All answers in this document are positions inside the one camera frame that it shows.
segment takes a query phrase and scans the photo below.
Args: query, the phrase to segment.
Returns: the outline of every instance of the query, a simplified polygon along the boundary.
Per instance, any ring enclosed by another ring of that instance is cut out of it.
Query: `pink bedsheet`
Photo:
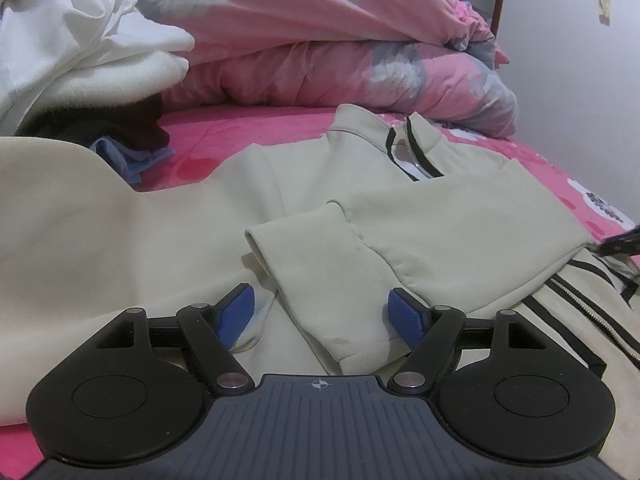
[[[198,182],[227,157],[252,143],[271,145],[315,138],[332,123],[334,111],[334,108],[221,106],[167,114],[161,124],[171,135],[175,155],[148,170],[138,189],[164,189]],[[393,121],[400,115],[381,114],[381,117]],[[517,158],[573,211],[597,240],[634,226],[629,218],[517,140],[487,139],[446,128],[441,131],[452,142],[475,144]],[[25,424],[0,428],[0,473],[19,479],[41,459]]]

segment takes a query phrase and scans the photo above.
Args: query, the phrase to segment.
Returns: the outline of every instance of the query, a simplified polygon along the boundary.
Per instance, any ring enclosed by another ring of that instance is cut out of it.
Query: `gray ribbed panel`
[[[494,462],[453,439],[423,400],[392,396],[374,377],[321,379],[328,385],[267,376],[250,394],[217,400],[190,438],[148,462],[89,470],[50,460],[28,478],[620,480],[594,458],[553,468]]]

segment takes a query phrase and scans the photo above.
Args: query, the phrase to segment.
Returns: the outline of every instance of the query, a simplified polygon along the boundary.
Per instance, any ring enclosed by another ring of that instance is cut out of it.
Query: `wall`
[[[640,0],[504,0],[517,136],[640,222]]]

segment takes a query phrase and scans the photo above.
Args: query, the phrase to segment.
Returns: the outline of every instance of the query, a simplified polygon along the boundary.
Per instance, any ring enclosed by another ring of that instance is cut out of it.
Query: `crosshair symbol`
[[[323,388],[326,388],[327,386],[331,386],[331,383],[328,383],[325,380],[322,379],[316,379],[315,381],[313,381],[311,384],[311,386],[313,386],[316,390],[322,390]]]

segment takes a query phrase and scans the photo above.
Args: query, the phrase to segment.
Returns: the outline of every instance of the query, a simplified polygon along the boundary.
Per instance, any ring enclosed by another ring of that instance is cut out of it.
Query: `silver screw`
[[[403,388],[417,388],[418,386],[422,386],[426,379],[424,375],[418,372],[400,372],[396,374],[394,381],[398,386],[402,386]]]
[[[226,374],[218,376],[217,382],[220,388],[224,388],[225,390],[237,390],[238,388],[246,386],[249,382],[249,378],[244,374],[239,374],[238,372],[227,372]]]

